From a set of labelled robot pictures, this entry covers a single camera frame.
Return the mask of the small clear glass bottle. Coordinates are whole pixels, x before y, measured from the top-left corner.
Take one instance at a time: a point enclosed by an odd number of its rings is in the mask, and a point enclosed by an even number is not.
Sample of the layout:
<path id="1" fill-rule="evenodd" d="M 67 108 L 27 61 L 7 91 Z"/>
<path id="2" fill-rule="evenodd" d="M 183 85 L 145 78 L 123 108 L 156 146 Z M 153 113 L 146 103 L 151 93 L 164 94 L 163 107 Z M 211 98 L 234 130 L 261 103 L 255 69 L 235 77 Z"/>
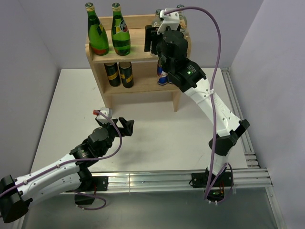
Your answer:
<path id="1" fill-rule="evenodd" d="M 160 17 L 160 13 L 161 13 L 161 9 L 157 9 L 155 12 L 155 17 L 153 19 L 153 21 L 151 22 L 151 26 L 152 27 L 160 27 L 160 25 L 163 22 L 163 18 Z"/>

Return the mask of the green bottle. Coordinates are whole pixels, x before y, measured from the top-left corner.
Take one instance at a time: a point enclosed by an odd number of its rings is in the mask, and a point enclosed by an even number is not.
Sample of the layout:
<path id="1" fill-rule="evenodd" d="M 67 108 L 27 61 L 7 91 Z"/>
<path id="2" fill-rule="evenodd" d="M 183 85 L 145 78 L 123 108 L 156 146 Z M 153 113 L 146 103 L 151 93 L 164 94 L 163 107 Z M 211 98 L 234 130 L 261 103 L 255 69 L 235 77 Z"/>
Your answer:
<path id="1" fill-rule="evenodd" d="M 106 31 L 100 22 L 94 4 L 85 4 L 88 18 L 88 38 L 90 46 L 96 55 L 104 56 L 109 52 L 109 42 Z"/>
<path id="2" fill-rule="evenodd" d="M 112 44 L 119 56 L 126 56 L 131 50 L 131 39 L 127 24 L 121 12 L 121 6 L 115 2 L 112 4 Z"/>

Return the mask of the large clear soda water bottle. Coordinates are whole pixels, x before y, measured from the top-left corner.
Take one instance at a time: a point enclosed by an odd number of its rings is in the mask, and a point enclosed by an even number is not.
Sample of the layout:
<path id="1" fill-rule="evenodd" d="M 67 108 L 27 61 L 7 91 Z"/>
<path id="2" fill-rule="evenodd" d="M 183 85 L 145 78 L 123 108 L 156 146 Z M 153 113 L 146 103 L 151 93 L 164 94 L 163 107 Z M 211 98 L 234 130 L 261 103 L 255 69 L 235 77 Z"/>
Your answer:
<path id="1" fill-rule="evenodd" d="M 187 30 L 187 19 L 184 13 L 184 10 L 178 11 L 179 13 L 179 18 L 180 18 L 180 32 L 182 32 L 185 36 L 188 35 L 188 30 Z"/>

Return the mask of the black gold can front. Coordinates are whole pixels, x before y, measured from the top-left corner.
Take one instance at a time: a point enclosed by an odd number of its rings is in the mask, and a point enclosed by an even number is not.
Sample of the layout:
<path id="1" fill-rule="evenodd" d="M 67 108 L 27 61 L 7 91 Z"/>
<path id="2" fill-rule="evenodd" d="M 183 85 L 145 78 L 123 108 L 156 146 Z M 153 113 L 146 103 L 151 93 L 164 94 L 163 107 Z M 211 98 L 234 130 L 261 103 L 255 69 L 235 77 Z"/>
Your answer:
<path id="1" fill-rule="evenodd" d="M 131 88 L 134 85 L 131 62 L 119 62 L 119 70 L 122 84 L 125 88 Z"/>

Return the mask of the black gold can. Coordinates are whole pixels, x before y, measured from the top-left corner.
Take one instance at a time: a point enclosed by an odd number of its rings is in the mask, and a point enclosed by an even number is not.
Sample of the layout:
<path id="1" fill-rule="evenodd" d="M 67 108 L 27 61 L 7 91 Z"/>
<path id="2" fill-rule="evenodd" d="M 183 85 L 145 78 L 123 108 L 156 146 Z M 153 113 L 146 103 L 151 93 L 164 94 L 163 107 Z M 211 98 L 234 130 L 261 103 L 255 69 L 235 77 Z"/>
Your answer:
<path id="1" fill-rule="evenodd" d="M 131 88 L 134 85 L 131 62 L 119 62 L 119 70 L 122 84 L 125 88 Z"/>
<path id="2" fill-rule="evenodd" d="M 104 64 L 110 86 L 117 87 L 121 84 L 119 69 L 116 62 Z"/>

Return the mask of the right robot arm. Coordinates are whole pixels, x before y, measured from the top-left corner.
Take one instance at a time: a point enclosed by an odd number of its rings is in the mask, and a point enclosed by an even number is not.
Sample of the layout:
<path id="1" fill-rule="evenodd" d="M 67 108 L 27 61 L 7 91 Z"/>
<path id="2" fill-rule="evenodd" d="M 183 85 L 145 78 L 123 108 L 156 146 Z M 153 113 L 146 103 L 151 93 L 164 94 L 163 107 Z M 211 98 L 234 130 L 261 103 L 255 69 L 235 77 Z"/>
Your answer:
<path id="1" fill-rule="evenodd" d="M 170 82 L 190 97 L 213 123 L 211 163 L 206 174 L 207 183 L 217 186 L 228 166 L 231 148 L 250 126 L 237 117 L 214 91 L 206 74 L 198 64 L 187 58 L 188 41 L 183 34 L 167 28 L 158 33 L 156 27 L 145 27 L 144 51 L 158 55 L 159 64 Z"/>

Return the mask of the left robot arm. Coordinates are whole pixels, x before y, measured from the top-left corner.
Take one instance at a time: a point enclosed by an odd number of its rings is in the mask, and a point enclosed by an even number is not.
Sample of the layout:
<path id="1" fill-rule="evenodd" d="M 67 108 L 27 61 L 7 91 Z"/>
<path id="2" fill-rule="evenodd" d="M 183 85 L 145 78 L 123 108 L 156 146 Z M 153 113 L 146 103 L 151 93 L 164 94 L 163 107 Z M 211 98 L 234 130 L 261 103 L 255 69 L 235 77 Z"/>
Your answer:
<path id="1" fill-rule="evenodd" d="M 27 175 L 0 180 L 0 217 L 4 223 L 23 217 L 30 206 L 62 192 L 81 193 L 92 187 L 89 167 L 107 159 L 115 138 L 133 134 L 134 120 L 96 118 L 99 125 L 78 146 L 56 162 Z"/>

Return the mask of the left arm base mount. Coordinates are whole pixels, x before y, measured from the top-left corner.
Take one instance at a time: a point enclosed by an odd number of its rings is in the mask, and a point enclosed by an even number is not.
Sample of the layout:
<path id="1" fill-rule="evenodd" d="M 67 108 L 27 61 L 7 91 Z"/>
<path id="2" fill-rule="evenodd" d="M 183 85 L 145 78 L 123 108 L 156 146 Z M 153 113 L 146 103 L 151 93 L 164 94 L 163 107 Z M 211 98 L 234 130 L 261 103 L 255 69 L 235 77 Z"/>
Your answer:
<path id="1" fill-rule="evenodd" d="M 80 187 L 77 189 L 72 189 L 67 191 L 67 193 L 74 194 L 74 202 L 77 208 L 86 211 L 94 211 L 102 209 L 106 206 L 106 200 L 97 195 L 98 191 L 106 191 L 108 187 L 109 178 L 107 176 L 92 177 L 89 181 L 84 181 L 81 183 Z M 102 200 L 103 204 L 97 208 L 89 208 L 88 205 L 93 204 L 96 200 Z"/>

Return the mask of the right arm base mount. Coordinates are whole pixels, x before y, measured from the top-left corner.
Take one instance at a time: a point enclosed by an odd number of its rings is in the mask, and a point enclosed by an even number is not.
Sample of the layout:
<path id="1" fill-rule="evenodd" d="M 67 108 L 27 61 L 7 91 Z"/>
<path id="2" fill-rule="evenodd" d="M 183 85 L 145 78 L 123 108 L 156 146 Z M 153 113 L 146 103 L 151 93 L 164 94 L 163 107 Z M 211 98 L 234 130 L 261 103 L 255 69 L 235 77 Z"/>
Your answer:
<path id="1" fill-rule="evenodd" d="M 192 173 L 189 185 L 193 188 L 206 188 L 209 172 Z M 224 200 L 226 194 L 229 194 L 233 189 L 232 173 L 224 171 L 216 179 L 213 188 L 207 195 L 207 200 L 213 203 L 219 203 Z"/>

